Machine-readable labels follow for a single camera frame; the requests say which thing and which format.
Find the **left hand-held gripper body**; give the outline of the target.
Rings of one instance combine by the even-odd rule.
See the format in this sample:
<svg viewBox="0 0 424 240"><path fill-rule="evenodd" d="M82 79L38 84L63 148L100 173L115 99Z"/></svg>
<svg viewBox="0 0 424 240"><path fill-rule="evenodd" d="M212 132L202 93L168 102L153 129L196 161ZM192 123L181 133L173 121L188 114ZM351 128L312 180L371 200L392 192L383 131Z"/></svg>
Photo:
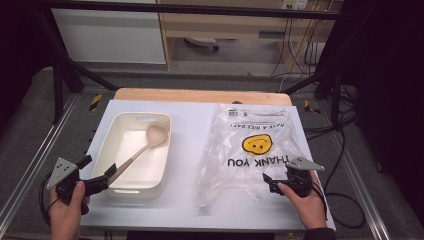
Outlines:
<svg viewBox="0 0 424 240"><path fill-rule="evenodd" d="M72 198L73 190L78 181L81 181L77 163L72 163L62 157L59 157L46 185L47 189L55 188L59 201L69 204ZM89 197L98 194L109 188L108 183L104 182L104 174L99 177L84 180L85 196Z"/></svg>

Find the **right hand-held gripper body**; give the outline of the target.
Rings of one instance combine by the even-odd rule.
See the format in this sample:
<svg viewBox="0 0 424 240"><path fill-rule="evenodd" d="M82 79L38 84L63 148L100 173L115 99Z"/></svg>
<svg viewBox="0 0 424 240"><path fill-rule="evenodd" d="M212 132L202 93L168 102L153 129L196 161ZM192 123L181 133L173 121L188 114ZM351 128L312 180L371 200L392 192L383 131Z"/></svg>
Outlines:
<svg viewBox="0 0 424 240"><path fill-rule="evenodd" d="M296 157L285 164L287 178L281 183L289 186L299 197L307 197L313 186L311 170L324 171L325 167L304 157Z"/></svg>

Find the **clear printed plastic bag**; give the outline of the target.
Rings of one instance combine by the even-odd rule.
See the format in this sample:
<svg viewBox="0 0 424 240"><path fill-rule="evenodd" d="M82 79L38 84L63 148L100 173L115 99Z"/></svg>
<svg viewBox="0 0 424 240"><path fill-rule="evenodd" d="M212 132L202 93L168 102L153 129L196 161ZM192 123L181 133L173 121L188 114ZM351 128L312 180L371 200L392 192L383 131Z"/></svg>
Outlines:
<svg viewBox="0 0 424 240"><path fill-rule="evenodd" d="M304 155L293 116L292 107L218 105L200 165L199 205L212 206L230 189L262 199L269 191L264 175L284 179L286 163Z"/></svg>

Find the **white plastic bin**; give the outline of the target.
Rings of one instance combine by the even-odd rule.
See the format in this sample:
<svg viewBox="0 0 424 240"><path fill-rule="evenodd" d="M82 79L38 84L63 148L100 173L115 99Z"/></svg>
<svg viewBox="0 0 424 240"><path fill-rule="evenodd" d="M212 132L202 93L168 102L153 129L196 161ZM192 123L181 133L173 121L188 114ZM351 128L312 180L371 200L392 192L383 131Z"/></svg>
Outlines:
<svg viewBox="0 0 424 240"><path fill-rule="evenodd" d="M124 112L115 116L96 157L92 176L101 176L113 164L120 167L133 157L148 144L152 126L166 130L165 140L137 156L106 190L109 196L155 198L163 192L171 119L162 113Z"/></svg>

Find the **beige soup ladle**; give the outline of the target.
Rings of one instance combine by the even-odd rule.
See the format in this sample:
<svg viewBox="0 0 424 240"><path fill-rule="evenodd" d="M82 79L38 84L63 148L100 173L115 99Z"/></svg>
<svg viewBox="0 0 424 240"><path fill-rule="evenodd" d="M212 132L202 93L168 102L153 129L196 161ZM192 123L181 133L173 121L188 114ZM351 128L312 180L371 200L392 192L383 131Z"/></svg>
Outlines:
<svg viewBox="0 0 424 240"><path fill-rule="evenodd" d="M125 172L125 170L146 150L162 144L167 139L168 130L166 127L159 124L150 125L146 130L147 144L117 168L116 172L109 178L108 185L114 183Z"/></svg>

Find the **person's right hand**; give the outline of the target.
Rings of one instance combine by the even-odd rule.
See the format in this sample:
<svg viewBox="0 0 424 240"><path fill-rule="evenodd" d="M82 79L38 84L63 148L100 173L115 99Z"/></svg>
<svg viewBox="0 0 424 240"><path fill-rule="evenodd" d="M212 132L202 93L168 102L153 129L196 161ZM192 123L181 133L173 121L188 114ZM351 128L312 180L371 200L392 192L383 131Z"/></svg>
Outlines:
<svg viewBox="0 0 424 240"><path fill-rule="evenodd" d="M319 194L311 192L307 197L301 198L289 186L283 183L278 183L277 186L294 205L306 230L327 227L326 211Z"/></svg>

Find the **person's left hand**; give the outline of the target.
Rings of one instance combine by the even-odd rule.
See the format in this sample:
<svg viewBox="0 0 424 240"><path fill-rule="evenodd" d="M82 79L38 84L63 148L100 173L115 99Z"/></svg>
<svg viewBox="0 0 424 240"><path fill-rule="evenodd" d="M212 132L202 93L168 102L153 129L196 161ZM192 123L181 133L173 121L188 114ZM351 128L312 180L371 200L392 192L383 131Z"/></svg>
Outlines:
<svg viewBox="0 0 424 240"><path fill-rule="evenodd" d="M51 190L51 231L53 229L80 229L81 204L89 203L89 198L85 196L85 184L78 181L73 190L72 198L69 204L56 201L57 193L55 188Z"/></svg>

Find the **yellow black tape marker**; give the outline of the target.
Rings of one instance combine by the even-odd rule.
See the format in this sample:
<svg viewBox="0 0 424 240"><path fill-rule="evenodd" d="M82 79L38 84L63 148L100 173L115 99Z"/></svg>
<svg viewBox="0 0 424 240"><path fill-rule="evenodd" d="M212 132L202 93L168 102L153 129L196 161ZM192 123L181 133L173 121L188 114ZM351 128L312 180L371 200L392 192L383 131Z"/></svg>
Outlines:
<svg viewBox="0 0 424 240"><path fill-rule="evenodd" d="M314 109L311 107L310 102L308 100L304 100L304 110L312 112L314 114L321 114L321 111L319 109Z"/></svg>
<svg viewBox="0 0 424 240"><path fill-rule="evenodd" d="M89 111L95 111L100 100L102 98L102 94L96 94L96 96L93 98L90 107L89 107Z"/></svg>

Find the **white board sheet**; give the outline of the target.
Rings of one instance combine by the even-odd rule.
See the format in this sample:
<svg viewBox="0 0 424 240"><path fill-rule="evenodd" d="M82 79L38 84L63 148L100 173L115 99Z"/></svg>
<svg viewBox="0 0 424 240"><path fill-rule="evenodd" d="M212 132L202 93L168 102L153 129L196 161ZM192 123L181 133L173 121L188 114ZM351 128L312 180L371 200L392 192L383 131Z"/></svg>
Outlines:
<svg viewBox="0 0 424 240"><path fill-rule="evenodd" d="M202 208L196 197L200 165L212 116L220 103L112 100L108 103L88 149L92 161L80 173L92 178L96 157L115 116L124 112L162 113L171 119L171 135L163 192L155 198L113 197L106 190L92 196L84 227L121 230L253 231L300 230L296 210L284 196L271 193L254 199L240 189L226 190ZM302 157L313 161L294 109L294 123Z"/></svg>

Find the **black curtain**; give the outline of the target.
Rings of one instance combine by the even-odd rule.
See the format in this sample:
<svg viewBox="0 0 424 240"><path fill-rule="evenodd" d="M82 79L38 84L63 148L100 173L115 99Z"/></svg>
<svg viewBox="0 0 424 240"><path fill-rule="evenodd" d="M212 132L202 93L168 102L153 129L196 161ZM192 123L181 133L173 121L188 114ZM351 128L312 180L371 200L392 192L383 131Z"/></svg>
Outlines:
<svg viewBox="0 0 424 240"><path fill-rule="evenodd" d="M50 66L32 0L0 0L0 132L21 104L32 77Z"/></svg>
<svg viewBox="0 0 424 240"><path fill-rule="evenodd" d="M376 157L424 225L424 0L344 0L319 61L316 94L339 79L357 88Z"/></svg>

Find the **white cabinet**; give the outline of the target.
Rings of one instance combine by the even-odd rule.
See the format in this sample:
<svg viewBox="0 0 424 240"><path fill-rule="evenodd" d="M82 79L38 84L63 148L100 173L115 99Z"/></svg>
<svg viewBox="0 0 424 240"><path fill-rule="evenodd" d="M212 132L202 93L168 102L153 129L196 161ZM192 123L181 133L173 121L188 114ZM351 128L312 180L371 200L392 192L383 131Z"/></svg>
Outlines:
<svg viewBox="0 0 424 240"><path fill-rule="evenodd" d="M74 61L166 63L157 13L67 9L52 13Z"/></svg>

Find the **grey chair base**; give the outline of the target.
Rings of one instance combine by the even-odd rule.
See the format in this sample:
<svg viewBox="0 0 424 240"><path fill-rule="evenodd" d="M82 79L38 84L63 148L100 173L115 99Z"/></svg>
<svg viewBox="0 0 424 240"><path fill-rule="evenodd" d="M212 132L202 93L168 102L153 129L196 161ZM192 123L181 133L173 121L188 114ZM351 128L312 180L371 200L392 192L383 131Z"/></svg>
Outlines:
<svg viewBox="0 0 424 240"><path fill-rule="evenodd" d="M186 38L191 44L211 48L213 51L218 51L219 46L214 38Z"/></svg>

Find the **light wooden desk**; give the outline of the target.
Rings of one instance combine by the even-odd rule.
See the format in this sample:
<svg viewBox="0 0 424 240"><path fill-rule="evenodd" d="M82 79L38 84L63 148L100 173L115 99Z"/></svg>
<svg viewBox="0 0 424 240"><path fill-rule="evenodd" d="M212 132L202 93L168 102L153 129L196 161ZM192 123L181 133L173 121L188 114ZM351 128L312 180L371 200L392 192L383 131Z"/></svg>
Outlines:
<svg viewBox="0 0 424 240"><path fill-rule="evenodd" d="M283 0L156 0L158 4L282 9ZM308 0L304 10L338 12L344 0ZM324 43L334 25L332 20L277 19L269 17L172 14L159 15L166 63L172 64L178 38L266 39L283 52L285 70L300 73L301 57L310 40Z"/></svg>

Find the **white power strip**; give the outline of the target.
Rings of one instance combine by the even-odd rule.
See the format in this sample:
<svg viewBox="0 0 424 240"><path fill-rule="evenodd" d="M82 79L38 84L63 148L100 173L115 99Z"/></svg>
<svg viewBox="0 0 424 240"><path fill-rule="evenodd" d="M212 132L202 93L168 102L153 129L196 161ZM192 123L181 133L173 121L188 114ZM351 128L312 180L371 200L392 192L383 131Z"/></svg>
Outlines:
<svg viewBox="0 0 424 240"><path fill-rule="evenodd" d="M304 10L308 0L283 0L281 8L288 10Z"/></svg>

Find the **black metal crossbar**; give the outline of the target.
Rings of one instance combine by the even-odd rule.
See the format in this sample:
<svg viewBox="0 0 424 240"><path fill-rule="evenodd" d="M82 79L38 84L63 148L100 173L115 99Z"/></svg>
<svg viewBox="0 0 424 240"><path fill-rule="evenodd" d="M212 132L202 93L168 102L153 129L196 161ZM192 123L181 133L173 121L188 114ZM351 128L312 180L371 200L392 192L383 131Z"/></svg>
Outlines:
<svg viewBox="0 0 424 240"><path fill-rule="evenodd" d="M121 11L145 13L172 13L197 15L246 16L292 19L337 20L344 17L338 12L318 12L306 10L278 10L247 7L200 6L178 4L148 4L99 2L77 0L39 0L39 4L55 9L93 10L93 11Z"/></svg>

